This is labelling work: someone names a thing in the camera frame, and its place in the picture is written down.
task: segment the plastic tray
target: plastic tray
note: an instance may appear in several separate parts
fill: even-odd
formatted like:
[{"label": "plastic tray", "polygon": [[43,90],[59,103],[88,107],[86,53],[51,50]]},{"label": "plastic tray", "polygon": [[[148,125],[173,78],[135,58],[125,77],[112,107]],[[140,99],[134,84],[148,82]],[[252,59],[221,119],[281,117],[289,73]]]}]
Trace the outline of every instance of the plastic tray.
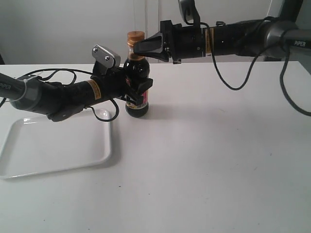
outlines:
[{"label": "plastic tray", "polygon": [[[110,118],[105,109],[96,114]],[[24,118],[13,123],[0,150],[0,179],[98,165],[110,156],[110,123],[97,120],[92,111],[62,122]]]}]

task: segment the white table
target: white table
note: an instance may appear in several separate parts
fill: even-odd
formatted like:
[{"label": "white table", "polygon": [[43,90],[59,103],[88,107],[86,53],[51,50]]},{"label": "white table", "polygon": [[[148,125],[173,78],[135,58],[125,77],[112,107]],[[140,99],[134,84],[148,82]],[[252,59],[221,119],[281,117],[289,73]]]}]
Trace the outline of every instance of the white table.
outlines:
[{"label": "white table", "polygon": [[[239,85],[249,65],[219,68]],[[283,97],[282,65],[256,63],[245,89],[233,92],[212,64],[152,64],[149,113],[132,118],[118,101],[108,164],[0,181],[0,232],[310,232],[311,118]],[[0,72],[45,67],[92,69]],[[285,80],[293,99],[311,110],[306,70],[291,62]],[[96,107],[114,112],[108,102]],[[0,144],[12,122],[33,115],[9,104],[0,109]]]}]

